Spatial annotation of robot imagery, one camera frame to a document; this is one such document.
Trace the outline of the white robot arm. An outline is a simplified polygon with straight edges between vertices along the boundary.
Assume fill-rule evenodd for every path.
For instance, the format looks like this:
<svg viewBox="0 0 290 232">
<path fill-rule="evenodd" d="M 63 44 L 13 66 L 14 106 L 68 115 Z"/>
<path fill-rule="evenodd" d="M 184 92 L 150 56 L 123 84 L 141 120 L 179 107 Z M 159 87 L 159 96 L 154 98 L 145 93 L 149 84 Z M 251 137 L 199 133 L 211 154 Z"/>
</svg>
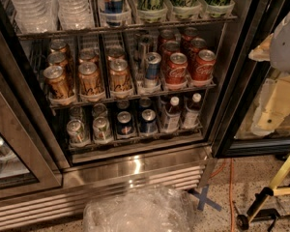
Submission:
<svg viewBox="0 0 290 232">
<path fill-rule="evenodd" d="M 268 61 L 273 68 L 290 73 L 290 12 L 248 58 L 256 62 Z"/>
</svg>

